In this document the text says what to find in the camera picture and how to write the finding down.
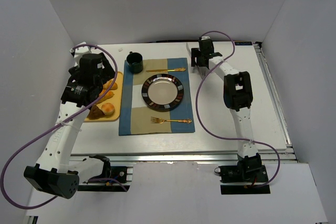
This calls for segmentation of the metal tongs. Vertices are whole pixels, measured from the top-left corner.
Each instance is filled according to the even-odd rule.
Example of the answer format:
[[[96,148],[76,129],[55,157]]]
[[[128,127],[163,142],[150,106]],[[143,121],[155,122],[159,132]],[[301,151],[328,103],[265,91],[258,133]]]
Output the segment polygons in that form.
[[[192,49],[192,47],[189,45],[188,42],[186,43],[186,49],[187,49],[187,52],[189,53],[190,58],[191,58],[191,49]],[[206,75],[206,69],[207,69],[207,67],[199,67],[200,72],[198,72],[198,73],[200,74],[200,76],[201,76],[202,79],[203,79],[203,78],[205,77],[205,75]]]

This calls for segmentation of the round bread bun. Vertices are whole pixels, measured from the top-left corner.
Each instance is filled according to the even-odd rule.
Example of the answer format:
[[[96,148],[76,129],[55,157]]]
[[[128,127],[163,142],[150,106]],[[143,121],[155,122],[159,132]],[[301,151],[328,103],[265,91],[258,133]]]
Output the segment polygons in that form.
[[[115,107],[112,103],[104,103],[101,106],[101,111],[104,115],[113,115],[115,113]]]

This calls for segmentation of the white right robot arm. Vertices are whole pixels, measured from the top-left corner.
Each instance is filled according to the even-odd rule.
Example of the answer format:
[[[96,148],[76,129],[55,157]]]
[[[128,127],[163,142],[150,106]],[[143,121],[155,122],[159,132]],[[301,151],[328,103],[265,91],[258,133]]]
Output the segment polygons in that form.
[[[262,168],[262,162],[254,142],[250,120],[253,101],[250,74],[247,71],[235,69],[227,62],[228,57],[216,52],[213,41],[207,33],[199,37],[198,48],[191,49],[191,57],[191,66],[208,69],[206,77],[210,73],[215,73],[221,78],[224,104],[230,110],[234,120],[236,137],[228,137],[227,140],[238,141],[238,162],[235,168],[223,174],[228,177],[239,176],[241,181],[253,182]]]

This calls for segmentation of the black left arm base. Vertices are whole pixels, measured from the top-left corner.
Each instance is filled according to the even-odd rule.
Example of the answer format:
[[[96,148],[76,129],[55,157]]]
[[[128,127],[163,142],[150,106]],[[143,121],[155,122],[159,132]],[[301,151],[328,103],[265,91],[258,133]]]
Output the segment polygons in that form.
[[[78,191],[90,192],[127,192],[130,188],[133,176],[132,166],[112,166],[111,175],[107,180],[84,182],[78,187]]]

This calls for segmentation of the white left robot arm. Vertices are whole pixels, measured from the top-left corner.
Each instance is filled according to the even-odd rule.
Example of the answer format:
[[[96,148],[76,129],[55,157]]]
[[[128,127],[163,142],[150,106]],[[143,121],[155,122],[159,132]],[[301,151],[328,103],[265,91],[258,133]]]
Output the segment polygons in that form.
[[[27,166],[24,177],[37,190],[69,199],[80,184],[99,182],[111,176],[109,159],[94,155],[77,165],[69,160],[85,118],[103,96],[103,85],[116,76],[106,58],[107,52],[94,54],[94,45],[76,45],[71,54],[75,66],[69,69],[70,78],[61,96],[56,129],[34,166]]]

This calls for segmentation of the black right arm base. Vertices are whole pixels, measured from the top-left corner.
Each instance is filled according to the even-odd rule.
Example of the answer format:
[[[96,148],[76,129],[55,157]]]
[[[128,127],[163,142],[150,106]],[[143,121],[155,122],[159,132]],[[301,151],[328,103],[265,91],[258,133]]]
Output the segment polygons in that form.
[[[220,177],[220,192],[222,195],[263,195],[270,194],[270,186],[260,185],[268,182],[268,174],[264,165],[243,178],[238,166],[219,166],[214,169],[215,175]]]

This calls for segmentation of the striped bread roll far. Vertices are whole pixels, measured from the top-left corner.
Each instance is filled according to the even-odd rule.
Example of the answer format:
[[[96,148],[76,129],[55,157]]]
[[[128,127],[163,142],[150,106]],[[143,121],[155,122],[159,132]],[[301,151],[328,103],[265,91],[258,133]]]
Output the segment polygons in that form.
[[[103,89],[107,90],[111,86],[111,90],[116,90],[118,88],[118,84],[113,80],[109,80],[103,85]]]

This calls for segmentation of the gold knife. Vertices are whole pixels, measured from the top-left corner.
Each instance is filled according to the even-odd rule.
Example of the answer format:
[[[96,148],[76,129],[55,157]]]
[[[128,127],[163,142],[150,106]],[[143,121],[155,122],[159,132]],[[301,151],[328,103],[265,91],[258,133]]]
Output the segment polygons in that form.
[[[175,68],[175,69],[151,69],[146,70],[146,72],[158,73],[158,72],[184,72],[186,68]]]

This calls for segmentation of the yellow plastic tray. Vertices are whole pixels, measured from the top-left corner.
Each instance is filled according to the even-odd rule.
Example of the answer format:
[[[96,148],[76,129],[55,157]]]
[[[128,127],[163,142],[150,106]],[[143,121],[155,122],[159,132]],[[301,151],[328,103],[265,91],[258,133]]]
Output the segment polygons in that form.
[[[117,74],[116,84],[118,87],[115,90],[112,90],[114,96],[97,104],[97,108],[102,110],[102,106],[104,104],[111,103],[114,106],[114,113],[109,115],[102,115],[99,118],[87,116],[85,118],[85,122],[113,122],[119,118],[121,111],[121,97],[123,87],[123,73],[121,71],[119,71]]]

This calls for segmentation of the dark green mug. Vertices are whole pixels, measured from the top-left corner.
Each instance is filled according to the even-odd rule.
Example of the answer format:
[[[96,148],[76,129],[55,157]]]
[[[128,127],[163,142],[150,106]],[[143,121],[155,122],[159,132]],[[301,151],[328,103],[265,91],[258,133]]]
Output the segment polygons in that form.
[[[138,74],[143,71],[143,57],[138,52],[129,52],[126,58],[129,70],[133,74]]]

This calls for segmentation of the right blue logo sticker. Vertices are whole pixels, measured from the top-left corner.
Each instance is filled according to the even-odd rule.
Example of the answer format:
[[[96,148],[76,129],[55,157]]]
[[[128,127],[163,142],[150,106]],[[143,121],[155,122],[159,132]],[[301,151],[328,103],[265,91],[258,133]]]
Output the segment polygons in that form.
[[[235,41],[235,46],[252,46],[251,41]]]

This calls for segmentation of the brown chocolate croissant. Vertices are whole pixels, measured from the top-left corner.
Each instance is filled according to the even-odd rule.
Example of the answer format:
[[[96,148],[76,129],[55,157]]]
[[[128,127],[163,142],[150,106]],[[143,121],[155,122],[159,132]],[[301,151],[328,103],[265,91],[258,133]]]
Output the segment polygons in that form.
[[[104,116],[105,116],[105,114],[103,113],[103,111],[97,105],[94,104],[91,107],[87,118],[90,119],[90,120],[96,120],[96,119],[102,118]]]

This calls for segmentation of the blue beige placemat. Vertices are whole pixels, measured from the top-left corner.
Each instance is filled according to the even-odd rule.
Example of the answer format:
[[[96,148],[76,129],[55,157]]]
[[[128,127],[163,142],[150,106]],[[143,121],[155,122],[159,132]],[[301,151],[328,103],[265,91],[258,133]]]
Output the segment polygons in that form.
[[[141,89],[150,76],[149,70],[188,68],[186,58],[147,59],[143,61],[143,71],[133,74],[127,62],[124,63],[123,88],[121,98],[121,112],[119,117],[119,135],[139,135],[156,133],[193,133],[194,122],[164,122],[152,123],[151,117],[168,120],[193,119],[192,99],[188,71],[171,72],[177,77],[184,89],[182,101],[176,108],[167,111],[158,111],[147,106],[142,98]]]

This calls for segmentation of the dark rimmed ceramic plate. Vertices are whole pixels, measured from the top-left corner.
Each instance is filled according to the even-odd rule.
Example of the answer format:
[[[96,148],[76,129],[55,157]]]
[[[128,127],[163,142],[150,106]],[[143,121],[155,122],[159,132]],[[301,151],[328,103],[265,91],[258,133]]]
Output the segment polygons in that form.
[[[184,86],[173,75],[154,74],[144,81],[141,96],[149,108],[156,111],[170,111],[182,103]]]

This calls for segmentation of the gold fork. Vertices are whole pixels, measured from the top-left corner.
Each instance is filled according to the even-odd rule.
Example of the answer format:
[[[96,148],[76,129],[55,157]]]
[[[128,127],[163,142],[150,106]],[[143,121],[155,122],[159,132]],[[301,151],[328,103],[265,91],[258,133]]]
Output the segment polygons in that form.
[[[185,123],[185,124],[190,124],[192,123],[191,119],[182,119],[182,120],[171,120],[171,119],[162,119],[162,118],[156,118],[156,117],[151,117],[150,118],[151,123],[157,123],[157,124],[162,124],[164,122],[176,122],[176,123]]]

